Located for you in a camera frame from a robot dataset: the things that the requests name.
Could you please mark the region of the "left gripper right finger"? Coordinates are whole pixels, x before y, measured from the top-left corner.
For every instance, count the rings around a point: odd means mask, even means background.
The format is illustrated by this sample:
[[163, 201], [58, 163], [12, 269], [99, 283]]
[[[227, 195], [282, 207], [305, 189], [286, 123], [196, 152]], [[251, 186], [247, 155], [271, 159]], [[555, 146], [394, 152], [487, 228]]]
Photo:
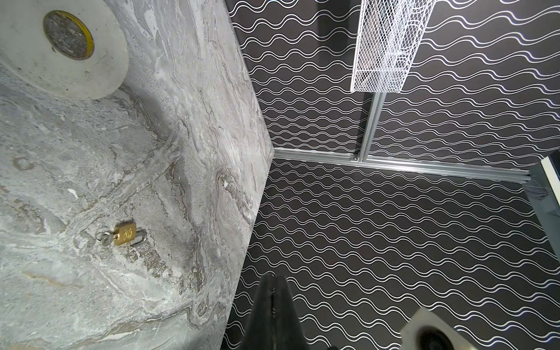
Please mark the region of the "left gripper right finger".
[[279, 276], [273, 294], [275, 349], [309, 349], [286, 278]]

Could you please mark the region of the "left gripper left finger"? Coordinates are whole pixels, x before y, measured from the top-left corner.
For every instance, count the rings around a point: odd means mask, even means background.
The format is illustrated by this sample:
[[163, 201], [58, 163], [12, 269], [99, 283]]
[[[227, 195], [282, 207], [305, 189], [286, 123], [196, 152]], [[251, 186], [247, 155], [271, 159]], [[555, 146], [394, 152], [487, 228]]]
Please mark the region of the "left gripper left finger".
[[273, 349], [274, 275], [262, 276], [239, 349]]

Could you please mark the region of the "brass padlock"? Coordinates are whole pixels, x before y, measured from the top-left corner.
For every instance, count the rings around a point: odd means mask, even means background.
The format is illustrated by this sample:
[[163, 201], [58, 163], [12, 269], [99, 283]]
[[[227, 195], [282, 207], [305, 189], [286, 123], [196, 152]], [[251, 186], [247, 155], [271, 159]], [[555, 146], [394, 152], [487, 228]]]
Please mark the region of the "brass padlock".
[[145, 230], [138, 229], [136, 223], [123, 223], [115, 228], [113, 237], [115, 246], [124, 244], [138, 246], [146, 242], [147, 232]]

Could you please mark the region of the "small key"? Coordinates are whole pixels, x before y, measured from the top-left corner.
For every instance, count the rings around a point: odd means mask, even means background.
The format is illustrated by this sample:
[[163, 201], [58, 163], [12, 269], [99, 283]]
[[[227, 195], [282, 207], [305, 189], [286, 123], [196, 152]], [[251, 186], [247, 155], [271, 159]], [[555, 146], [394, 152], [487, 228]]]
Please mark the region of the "small key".
[[102, 246], [111, 246], [114, 243], [115, 240], [115, 234], [109, 231], [105, 231], [102, 233], [98, 233], [96, 235], [96, 240], [102, 245]]

